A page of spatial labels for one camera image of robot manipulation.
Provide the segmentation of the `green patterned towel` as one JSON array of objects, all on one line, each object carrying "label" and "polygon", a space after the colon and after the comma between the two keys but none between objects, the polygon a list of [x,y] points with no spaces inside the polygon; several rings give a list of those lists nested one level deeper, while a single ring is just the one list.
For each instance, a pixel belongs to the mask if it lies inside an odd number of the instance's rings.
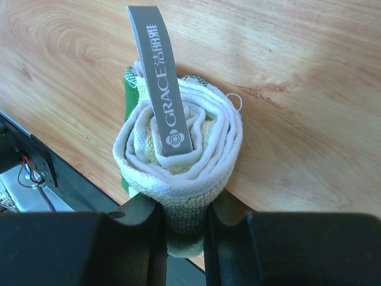
[{"label": "green patterned towel", "polygon": [[239,109],[203,77],[178,77],[156,6],[126,8],[139,58],[124,74],[126,115],[113,146],[121,184],[164,208],[168,253],[203,252],[208,205],[226,186],[243,140]]}]

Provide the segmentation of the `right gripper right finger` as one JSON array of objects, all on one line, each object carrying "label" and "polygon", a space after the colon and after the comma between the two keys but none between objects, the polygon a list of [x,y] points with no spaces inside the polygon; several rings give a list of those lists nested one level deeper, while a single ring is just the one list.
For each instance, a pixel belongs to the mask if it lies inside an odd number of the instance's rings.
[{"label": "right gripper right finger", "polygon": [[264,284],[254,214],[226,190],[208,206],[204,235],[207,285]]}]

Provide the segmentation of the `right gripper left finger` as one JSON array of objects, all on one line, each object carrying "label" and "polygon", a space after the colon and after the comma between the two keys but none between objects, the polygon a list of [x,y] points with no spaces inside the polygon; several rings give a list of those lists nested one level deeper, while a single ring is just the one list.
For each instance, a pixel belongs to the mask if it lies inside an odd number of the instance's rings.
[{"label": "right gripper left finger", "polygon": [[163,207],[138,194],[104,215],[109,226],[104,285],[166,285]]}]

